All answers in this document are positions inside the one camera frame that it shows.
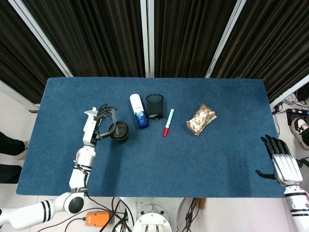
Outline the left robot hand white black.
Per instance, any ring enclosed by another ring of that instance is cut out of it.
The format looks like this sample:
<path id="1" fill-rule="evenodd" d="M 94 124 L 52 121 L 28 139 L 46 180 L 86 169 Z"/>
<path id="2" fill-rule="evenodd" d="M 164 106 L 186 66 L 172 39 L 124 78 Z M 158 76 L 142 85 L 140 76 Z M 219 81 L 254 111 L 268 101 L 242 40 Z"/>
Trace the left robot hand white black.
<path id="1" fill-rule="evenodd" d="M 88 115 L 87 121 L 84 126 L 84 136 L 83 144 L 86 146 L 96 147 L 97 140 L 101 140 L 112 136 L 112 133 L 119 135 L 119 130 L 117 126 L 117 120 L 115 111 L 116 107 L 108 107 L 107 104 L 103 104 L 99 109 L 93 107 L 92 110 L 85 111 L 84 113 Z M 104 133 L 99 132 L 99 128 L 104 117 L 109 117 L 112 119 L 112 127 Z"/>

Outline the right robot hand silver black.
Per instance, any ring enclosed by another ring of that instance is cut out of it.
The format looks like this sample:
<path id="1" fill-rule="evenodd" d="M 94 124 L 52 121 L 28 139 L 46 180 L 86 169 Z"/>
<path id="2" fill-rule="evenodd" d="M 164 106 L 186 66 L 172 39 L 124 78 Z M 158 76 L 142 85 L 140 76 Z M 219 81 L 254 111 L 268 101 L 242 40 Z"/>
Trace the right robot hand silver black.
<path id="1" fill-rule="evenodd" d="M 277 180 L 283 187 L 299 186 L 303 182 L 303 177 L 296 158 L 290 153 L 287 144 L 267 134 L 260 139 L 272 161 L 274 174 L 266 174 L 260 170 L 255 170 L 255 172 L 261 178 Z"/>

